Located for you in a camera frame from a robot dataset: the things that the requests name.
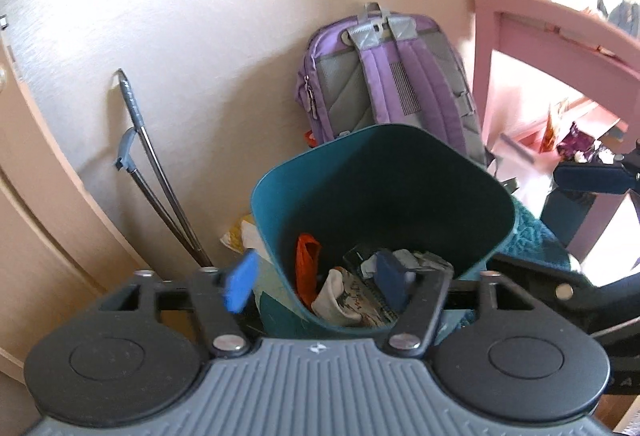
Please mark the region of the red plastic bag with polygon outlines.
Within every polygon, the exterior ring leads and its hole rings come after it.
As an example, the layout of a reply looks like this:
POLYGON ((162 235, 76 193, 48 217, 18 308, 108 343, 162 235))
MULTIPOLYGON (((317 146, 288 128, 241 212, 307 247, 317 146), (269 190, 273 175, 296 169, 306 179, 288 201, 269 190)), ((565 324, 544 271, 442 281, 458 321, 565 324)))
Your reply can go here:
POLYGON ((308 308, 318 297, 318 263, 321 245, 311 234, 297 238, 295 253, 295 290, 299 300, 308 308))

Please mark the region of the teal plastic trash bin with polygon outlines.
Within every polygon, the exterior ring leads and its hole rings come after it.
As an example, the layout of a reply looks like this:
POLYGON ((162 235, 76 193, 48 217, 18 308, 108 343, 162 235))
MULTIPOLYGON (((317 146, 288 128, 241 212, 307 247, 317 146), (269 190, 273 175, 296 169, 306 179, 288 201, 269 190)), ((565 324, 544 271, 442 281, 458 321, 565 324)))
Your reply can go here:
POLYGON ((381 328, 342 328, 318 318, 295 291, 301 234, 321 245, 326 273, 362 245, 430 252, 473 280, 512 236, 515 205, 480 167, 414 126, 367 127, 269 171, 250 207, 278 279, 260 280, 258 309, 273 338, 382 338, 381 328))

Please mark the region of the pink wooden chair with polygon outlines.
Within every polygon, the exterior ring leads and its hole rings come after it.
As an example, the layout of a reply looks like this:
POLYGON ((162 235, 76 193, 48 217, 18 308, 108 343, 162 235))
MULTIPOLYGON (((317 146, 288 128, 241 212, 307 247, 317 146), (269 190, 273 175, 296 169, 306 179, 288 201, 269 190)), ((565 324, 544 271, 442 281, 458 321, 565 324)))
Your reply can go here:
POLYGON ((568 85, 626 124, 623 151, 639 139, 639 41, 596 16, 550 0, 475 0, 473 95, 483 141, 498 96, 491 57, 500 52, 568 85))

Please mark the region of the purple toy under chair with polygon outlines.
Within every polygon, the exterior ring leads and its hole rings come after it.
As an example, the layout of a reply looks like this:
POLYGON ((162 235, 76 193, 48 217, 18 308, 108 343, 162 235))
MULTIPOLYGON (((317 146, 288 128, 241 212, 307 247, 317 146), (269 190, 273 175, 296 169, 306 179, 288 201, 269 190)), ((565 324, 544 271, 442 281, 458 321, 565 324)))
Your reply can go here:
POLYGON ((564 162, 613 164, 615 161, 615 155, 608 147, 580 130, 575 122, 556 145, 556 151, 564 162))

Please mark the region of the chevron patterned quilt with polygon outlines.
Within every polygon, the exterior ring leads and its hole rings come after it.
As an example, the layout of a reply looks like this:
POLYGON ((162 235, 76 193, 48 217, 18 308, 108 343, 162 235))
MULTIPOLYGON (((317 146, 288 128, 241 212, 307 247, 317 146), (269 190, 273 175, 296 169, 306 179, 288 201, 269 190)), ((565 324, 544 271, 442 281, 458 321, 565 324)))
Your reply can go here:
MULTIPOLYGON (((551 230, 520 201, 515 201, 514 207, 514 232, 502 246, 502 252, 540 266, 569 271, 573 267, 570 255, 551 230)), ((320 325, 318 318, 288 293, 276 266, 270 261, 252 215, 237 219, 220 242, 236 253, 253 249, 259 254, 255 304, 266 333, 273 338, 367 338, 382 334, 361 328, 341 330, 320 325)))

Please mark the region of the cream wooden door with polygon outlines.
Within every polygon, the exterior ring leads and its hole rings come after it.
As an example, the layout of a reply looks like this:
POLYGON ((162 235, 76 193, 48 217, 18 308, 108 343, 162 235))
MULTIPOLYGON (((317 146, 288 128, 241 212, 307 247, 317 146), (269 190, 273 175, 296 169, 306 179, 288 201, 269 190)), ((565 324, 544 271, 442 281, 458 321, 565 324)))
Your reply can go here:
POLYGON ((1 40, 1 430, 29 416, 28 352, 145 261, 81 182, 1 40))

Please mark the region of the purple grey backpack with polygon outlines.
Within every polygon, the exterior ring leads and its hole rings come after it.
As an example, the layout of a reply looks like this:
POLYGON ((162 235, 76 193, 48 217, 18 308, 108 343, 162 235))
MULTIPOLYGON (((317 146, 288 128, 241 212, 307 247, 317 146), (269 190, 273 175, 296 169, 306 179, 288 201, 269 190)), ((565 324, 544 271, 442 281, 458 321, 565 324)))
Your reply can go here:
POLYGON ((297 74, 310 147, 370 125, 418 127, 483 167, 494 157, 462 59, 431 17, 369 3, 317 30, 297 74))

